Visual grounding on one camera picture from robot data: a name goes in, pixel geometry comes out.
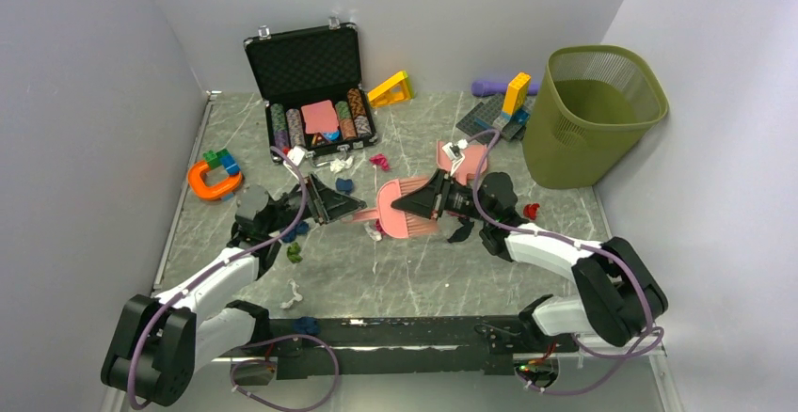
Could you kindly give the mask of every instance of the pink plastic brush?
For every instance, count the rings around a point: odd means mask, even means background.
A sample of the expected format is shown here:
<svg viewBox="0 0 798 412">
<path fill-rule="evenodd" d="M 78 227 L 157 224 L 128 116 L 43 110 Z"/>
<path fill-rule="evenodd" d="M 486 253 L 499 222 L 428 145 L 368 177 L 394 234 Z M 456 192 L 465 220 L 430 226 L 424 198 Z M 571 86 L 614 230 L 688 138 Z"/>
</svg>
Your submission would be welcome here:
<svg viewBox="0 0 798 412">
<path fill-rule="evenodd" d="M 354 214 L 352 222 L 373 221 L 379 224 L 388 236 L 393 238 L 411 238 L 424 236 L 438 231 L 438 223 L 413 214 L 400 212 L 391 204 L 401 196 L 412 193 L 429 182 L 427 177 L 410 177 L 386 182 L 376 195 L 376 208 L 362 210 Z"/>
</svg>

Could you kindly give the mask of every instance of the green wastebasket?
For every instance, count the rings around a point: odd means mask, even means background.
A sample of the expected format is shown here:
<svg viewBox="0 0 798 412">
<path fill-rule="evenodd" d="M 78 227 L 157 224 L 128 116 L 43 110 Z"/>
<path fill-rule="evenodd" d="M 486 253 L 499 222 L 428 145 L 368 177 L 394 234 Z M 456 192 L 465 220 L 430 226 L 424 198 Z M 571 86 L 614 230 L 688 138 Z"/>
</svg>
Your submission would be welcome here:
<svg viewBox="0 0 798 412">
<path fill-rule="evenodd" d="M 526 125 L 526 165 L 546 188 L 593 185 L 667 112 L 640 56 L 612 45 L 557 50 Z"/>
</svg>

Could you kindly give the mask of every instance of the pink toy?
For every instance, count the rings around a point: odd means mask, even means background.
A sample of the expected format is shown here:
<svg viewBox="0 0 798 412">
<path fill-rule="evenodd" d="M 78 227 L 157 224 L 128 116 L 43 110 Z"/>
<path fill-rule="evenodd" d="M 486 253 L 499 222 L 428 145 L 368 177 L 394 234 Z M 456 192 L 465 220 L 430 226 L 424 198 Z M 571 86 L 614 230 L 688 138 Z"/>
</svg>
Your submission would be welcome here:
<svg viewBox="0 0 798 412">
<path fill-rule="evenodd" d="M 450 170 L 452 168 L 452 160 L 443 152 L 443 142 L 438 141 L 438 151 L 436 158 L 438 159 L 438 167 L 443 170 Z M 463 153 L 466 155 L 466 160 L 455 172 L 455 180 L 460 184 L 466 184 L 468 180 L 473 179 L 476 174 L 476 167 L 479 165 L 479 160 L 487 151 L 487 147 L 480 144 L 469 145 Z M 482 165 L 480 175 L 485 173 L 487 169 L 487 161 Z"/>
<path fill-rule="evenodd" d="M 369 161 L 371 161 L 373 165 L 382 167 L 382 170 L 386 172 L 391 170 L 391 166 L 388 164 L 388 158 L 386 158 L 382 153 L 369 158 Z"/>
<path fill-rule="evenodd" d="M 393 238 L 423 236 L 438 231 L 438 223 L 392 208 L 394 200 L 411 193 L 429 182 L 427 177 L 395 179 L 382 185 L 376 195 L 376 208 L 355 213 L 352 222 L 379 220 L 381 232 Z"/>
</svg>

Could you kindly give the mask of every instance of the pink card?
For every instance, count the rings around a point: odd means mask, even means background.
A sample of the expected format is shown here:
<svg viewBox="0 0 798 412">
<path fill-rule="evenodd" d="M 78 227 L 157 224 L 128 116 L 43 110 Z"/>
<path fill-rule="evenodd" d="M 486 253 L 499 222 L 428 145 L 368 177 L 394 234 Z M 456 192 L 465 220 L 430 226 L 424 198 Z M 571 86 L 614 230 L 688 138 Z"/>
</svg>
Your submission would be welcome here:
<svg viewBox="0 0 798 412">
<path fill-rule="evenodd" d="M 302 118 L 308 135 L 338 131 L 338 115 L 329 100 L 302 106 Z"/>
</svg>

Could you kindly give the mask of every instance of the white wall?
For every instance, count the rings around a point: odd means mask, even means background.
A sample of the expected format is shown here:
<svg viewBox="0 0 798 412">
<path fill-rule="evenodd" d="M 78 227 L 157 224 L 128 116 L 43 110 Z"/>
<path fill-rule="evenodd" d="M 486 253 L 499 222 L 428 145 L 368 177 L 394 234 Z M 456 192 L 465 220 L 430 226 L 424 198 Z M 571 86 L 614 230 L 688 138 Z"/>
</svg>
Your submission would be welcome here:
<svg viewBox="0 0 798 412">
<path fill-rule="evenodd" d="M 152 0 L 0 3 L 0 410 L 97 410 L 204 94 Z"/>
<path fill-rule="evenodd" d="M 360 25 L 365 86 L 407 70 L 418 90 L 464 90 L 488 73 L 542 74 L 566 45 L 597 43 L 623 0 L 156 0 L 205 88 L 255 92 L 241 42 L 261 24 L 285 31 Z"/>
<path fill-rule="evenodd" d="M 671 103 L 598 190 L 668 294 L 689 411 L 798 405 L 797 40 L 798 0 L 625 0 L 604 39 Z"/>
</svg>

